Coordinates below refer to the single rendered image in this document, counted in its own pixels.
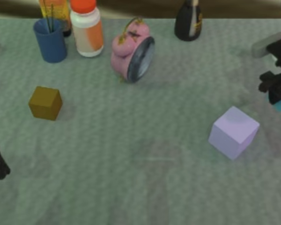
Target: pill bottle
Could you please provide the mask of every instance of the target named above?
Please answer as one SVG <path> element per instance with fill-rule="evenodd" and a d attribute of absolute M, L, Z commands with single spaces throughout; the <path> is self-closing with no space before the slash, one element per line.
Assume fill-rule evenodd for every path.
<path fill-rule="evenodd" d="M 104 47 L 104 38 L 96 0 L 71 0 L 70 6 L 77 51 L 84 57 L 99 55 Z"/>

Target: table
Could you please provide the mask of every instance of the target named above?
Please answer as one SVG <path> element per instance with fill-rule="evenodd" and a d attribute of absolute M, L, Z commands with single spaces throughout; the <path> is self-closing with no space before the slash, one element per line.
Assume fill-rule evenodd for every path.
<path fill-rule="evenodd" d="M 281 225 L 281 112 L 258 92 L 275 70 L 250 46 L 281 20 L 204 20 L 181 42 L 174 20 L 150 20 L 153 63 L 136 84 L 110 67 L 111 41 L 128 20 L 103 20 L 105 50 L 42 61 L 35 20 L 0 19 L 0 225 Z M 33 118 L 36 86 L 60 90 L 56 121 Z M 261 125 L 235 161 L 207 139 L 236 106 Z"/>

